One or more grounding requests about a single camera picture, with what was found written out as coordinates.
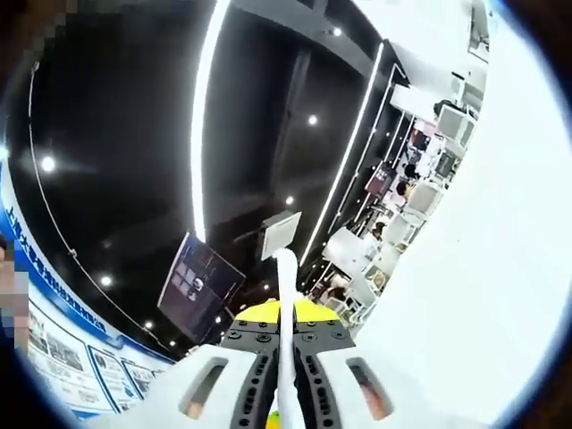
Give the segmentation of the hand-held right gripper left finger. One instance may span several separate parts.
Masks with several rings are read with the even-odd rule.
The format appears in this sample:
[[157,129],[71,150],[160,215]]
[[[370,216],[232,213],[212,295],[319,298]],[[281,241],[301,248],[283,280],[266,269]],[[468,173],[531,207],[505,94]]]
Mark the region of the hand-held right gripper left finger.
[[279,317],[235,320],[219,345],[203,345],[158,375],[128,410],[90,428],[265,428],[277,387]]

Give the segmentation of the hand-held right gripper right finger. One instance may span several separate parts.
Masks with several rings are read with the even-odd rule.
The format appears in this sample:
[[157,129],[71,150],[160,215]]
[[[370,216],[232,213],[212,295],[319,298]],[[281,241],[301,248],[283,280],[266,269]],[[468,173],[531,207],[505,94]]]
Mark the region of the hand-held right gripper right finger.
[[295,304],[295,386],[306,428],[477,428],[443,412],[370,346],[356,344],[333,311]]

